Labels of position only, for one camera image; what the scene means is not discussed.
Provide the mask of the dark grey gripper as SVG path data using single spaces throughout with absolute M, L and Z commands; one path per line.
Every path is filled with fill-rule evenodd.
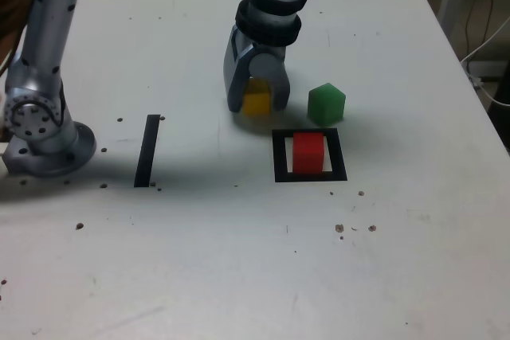
M 264 80 L 271 93 L 274 111 L 283 111 L 290 96 L 290 82 L 284 65 L 285 47 L 254 43 L 234 25 L 226 47 L 223 77 L 228 109 L 239 113 L 245 86 L 251 77 Z

